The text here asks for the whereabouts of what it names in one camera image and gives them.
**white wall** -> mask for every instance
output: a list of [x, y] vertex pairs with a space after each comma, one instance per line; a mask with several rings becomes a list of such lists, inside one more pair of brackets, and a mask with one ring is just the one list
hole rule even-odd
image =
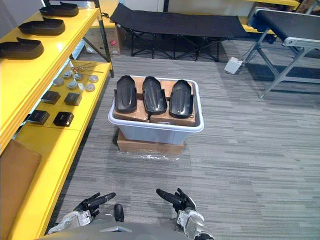
[[143, 10], [143, 11], [158, 11], [159, 0], [122, 0], [121, 3], [124, 3], [128, 8], [132, 10]]
[[[164, 9], [164, 0], [119, 0], [132, 10], [158, 11]], [[254, 5], [241, 0], [170, 0], [169, 12], [247, 16]]]
[[43, 6], [41, 0], [0, 0], [0, 38]]
[[247, 16], [253, 5], [241, 0], [170, 0], [169, 12]]

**black tray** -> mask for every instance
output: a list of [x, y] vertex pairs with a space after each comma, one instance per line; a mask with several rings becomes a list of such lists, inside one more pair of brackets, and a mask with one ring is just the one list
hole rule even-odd
[[24, 34], [59, 35], [66, 30], [63, 20], [43, 18], [43, 21], [28, 21], [18, 26]]
[[129, 114], [137, 109], [137, 88], [129, 75], [122, 76], [116, 83], [114, 104], [115, 110], [122, 114]]
[[77, 4], [60, 2], [61, 5], [49, 5], [40, 8], [40, 13], [45, 16], [74, 17], [79, 13]]
[[172, 88], [169, 104], [170, 116], [177, 119], [189, 118], [194, 107], [194, 96], [186, 80], [177, 81]]
[[148, 114], [158, 115], [167, 111], [165, 90], [153, 76], [147, 76], [142, 84], [143, 102]]
[[7, 59], [34, 59], [44, 52], [39, 40], [16, 38], [18, 41], [0, 43], [0, 57]]

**white power strip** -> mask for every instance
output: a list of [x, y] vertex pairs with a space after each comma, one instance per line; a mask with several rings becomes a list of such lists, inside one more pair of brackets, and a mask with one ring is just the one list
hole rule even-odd
[[228, 63], [226, 64], [224, 70], [229, 74], [235, 74], [238, 69], [241, 67], [243, 61], [235, 57], [231, 57]]

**black conveyor belt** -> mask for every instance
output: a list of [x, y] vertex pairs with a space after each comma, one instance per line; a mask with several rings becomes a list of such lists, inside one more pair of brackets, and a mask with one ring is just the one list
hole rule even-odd
[[283, 41], [289, 37], [320, 41], [319, 16], [270, 10], [259, 10], [256, 16]]
[[131, 10], [119, 3], [110, 19], [143, 33], [219, 38], [248, 36], [237, 16]]

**metal disc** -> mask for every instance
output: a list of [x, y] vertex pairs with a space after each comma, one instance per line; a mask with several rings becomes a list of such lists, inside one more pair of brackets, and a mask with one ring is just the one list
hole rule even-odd
[[63, 85], [64, 84], [64, 79], [63, 78], [61, 78], [61, 77], [58, 77], [58, 78], [56, 78], [55, 80], [53, 80], [53, 85], [55, 85], [55, 86], [61, 86], [61, 85]]
[[93, 83], [88, 83], [84, 88], [87, 92], [93, 92], [96, 89]]
[[76, 81], [81, 81], [83, 78], [84, 78], [84, 75], [82, 74], [82, 73], [75, 73], [74, 74], [74, 80], [76, 80]]
[[64, 79], [70, 79], [72, 77], [72, 71], [65, 71], [62, 76]]
[[70, 89], [70, 90], [76, 89], [76, 88], [78, 87], [78, 83], [77, 83], [76, 81], [68, 82], [67, 87], [68, 87], [68, 89]]
[[96, 82], [99, 81], [99, 77], [98, 77], [97, 75], [91, 75], [91, 76], [89, 77], [89, 81], [90, 81], [91, 83], [96, 83]]

